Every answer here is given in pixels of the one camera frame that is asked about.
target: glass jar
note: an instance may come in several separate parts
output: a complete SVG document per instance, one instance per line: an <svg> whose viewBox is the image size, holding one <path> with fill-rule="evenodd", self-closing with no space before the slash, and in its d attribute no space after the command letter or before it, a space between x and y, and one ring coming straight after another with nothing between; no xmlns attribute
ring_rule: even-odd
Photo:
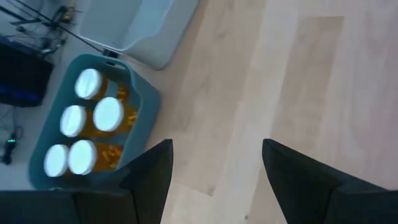
<svg viewBox="0 0 398 224"><path fill-rule="evenodd" d="M69 106L64 110L60 120L60 130L62 134L70 138L109 137L109 133L95 128L93 111L78 105Z"/></svg>
<svg viewBox="0 0 398 224"><path fill-rule="evenodd" d="M47 151L44 157L44 172L49 177L60 177L68 170L69 149L63 144L56 144Z"/></svg>
<svg viewBox="0 0 398 224"><path fill-rule="evenodd" d="M137 108L122 104L120 100L106 97L94 109L94 125L100 131L129 133L137 118Z"/></svg>
<svg viewBox="0 0 398 224"><path fill-rule="evenodd" d="M109 172L115 170L123 146L110 145L89 140L80 140L70 148L69 169L78 175L87 175L90 172Z"/></svg>
<svg viewBox="0 0 398 224"><path fill-rule="evenodd" d="M100 101L106 96L109 80L100 71L93 68L82 71L75 83L75 93L78 97L85 100ZM122 102L127 102L129 90L117 83L118 92L116 98Z"/></svg>

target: black electronic device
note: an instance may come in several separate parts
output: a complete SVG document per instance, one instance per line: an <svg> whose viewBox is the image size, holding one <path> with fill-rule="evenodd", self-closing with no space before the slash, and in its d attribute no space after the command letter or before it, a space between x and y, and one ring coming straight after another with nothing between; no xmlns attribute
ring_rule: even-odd
<svg viewBox="0 0 398 224"><path fill-rule="evenodd" d="M32 49L0 39L0 103L39 106L47 91L53 65Z"/></svg>
<svg viewBox="0 0 398 224"><path fill-rule="evenodd" d="M17 146L17 134L12 133L9 139L4 143L4 154L1 157L1 162L5 165L9 165L11 163L11 153Z"/></svg>

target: black cable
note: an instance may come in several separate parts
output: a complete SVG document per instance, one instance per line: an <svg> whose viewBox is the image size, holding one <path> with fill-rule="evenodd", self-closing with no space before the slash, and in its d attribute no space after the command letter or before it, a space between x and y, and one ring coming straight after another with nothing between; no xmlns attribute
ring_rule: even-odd
<svg viewBox="0 0 398 224"><path fill-rule="evenodd" d="M47 26L48 30L44 37L42 38L41 49L51 49L53 47L53 42L60 42L61 36L63 34L63 30L57 29L59 23L62 22L63 15L68 11L65 6L61 6L58 10L53 14L51 18L51 24Z"/></svg>
<svg viewBox="0 0 398 224"><path fill-rule="evenodd" d="M137 221L137 224L139 224L140 219L139 219L139 213L138 213L138 209L137 209L138 205L136 202L136 195L133 190L131 190L131 196L132 196L132 203L134 204L134 211L136 213L136 221Z"/></svg>
<svg viewBox="0 0 398 224"><path fill-rule="evenodd" d="M3 119L6 118L9 113L12 111L12 130L7 128L7 126L3 123ZM17 120L17 107L10 107L1 117L0 117L0 129L7 131L10 135L15 135L17 140L20 140L24 135L24 128L21 125L18 125Z"/></svg>
<svg viewBox="0 0 398 224"><path fill-rule="evenodd" d="M41 14L39 11L37 11L37 10L35 10L34 8L28 6L28 5L25 4L24 2L22 2L22 1L20 1L20 0L14 0L14 1L16 1L16 2L18 2L19 4L25 6L26 8L28 8L28 9L30 9L30 10L36 12L37 14L39 14L40 16L42 16L44 19L46 19L46 20L48 20L48 21L50 21L50 22L53 22L50 18L48 18L47 16ZM55 25L56 25L57 27L61 28L63 31L67 32L68 34L70 34L70 35L76 37L77 39L81 40L81 41L84 42L85 44L89 45L90 47L94 48L95 50L97 50L97 51L99 51L99 52L102 52L102 50L100 50L99 48L95 47L95 46L92 45L91 43L85 41L84 39L82 39L81 37L77 36L76 34L70 32L68 29L62 27L60 24L55 24Z"/></svg>
<svg viewBox="0 0 398 224"><path fill-rule="evenodd" d="M8 3L10 3L11 5L13 5L15 8L19 9L20 11L22 11L22 12L24 12L24 13L26 13L26 14L28 14L28 15L30 15L30 16L33 17L33 15L31 15L31 14L29 14L28 12L24 11L21 7L16 6L16 5L15 5L13 2L11 2L10 0L6 0L6 1L7 1ZM43 9L43 7L44 7L44 0L41 0L39 6L37 7L37 11L41 12L42 9ZM37 24L32 30L30 30L29 32L34 34L34 32L40 27L40 25L42 25L42 24L41 24L41 23L38 23L38 24ZM19 34L13 34L13 35L5 35L4 37L6 37L6 38L10 38L10 37L18 38L18 39L16 39L16 40L11 40L11 41L20 42L21 44L28 45L28 47L31 47L32 44L31 44L31 43L28 43L28 42L25 42L25 41L22 41L22 40L19 40L19 39L31 38L31 39L33 39L33 41L34 41L34 47L35 47L35 48L39 48L39 47L38 47L38 44L37 44L37 40L38 40L38 39L42 39L42 37L34 37L33 35L30 35L28 32L21 32L21 33L19 33Z"/></svg>
<svg viewBox="0 0 398 224"><path fill-rule="evenodd" d="M21 7L15 5L13 2L11 2L11 0L6 0L6 2L8 2L9 4L11 4L12 6L14 6L16 9L22 11L23 13L27 14L28 16L34 18L34 16L32 16L30 13L28 13L27 11L23 10Z"/></svg>
<svg viewBox="0 0 398 224"><path fill-rule="evenodd" d="M41 39L40 37L34 37L34 36L29 35L29 34L25 34L25 35L26 35L26 37L24 37L24 36L21 36L21 37L15 36L12 41L20 42L20 43L25 44L28 47L30 46L31 48L34 48L34 49L39 48L39 45L37 43L37 39ZM29 43L29 42L26 42L26 41L21 40L21 39L32 39L34 41L34 43Z"/></svg>
<svg viewBox="0 0 398 224"><path fill-rule="evenodd" d="M35 50L35 51L38 51L38 49L39 49L35 44L29 43L29 42L26 42L26 41L23 41L23 40L13 40L13 42L19 43L21 45L24 45L25 47L28 47L28 48L30 48L32 50Z"/></svg>

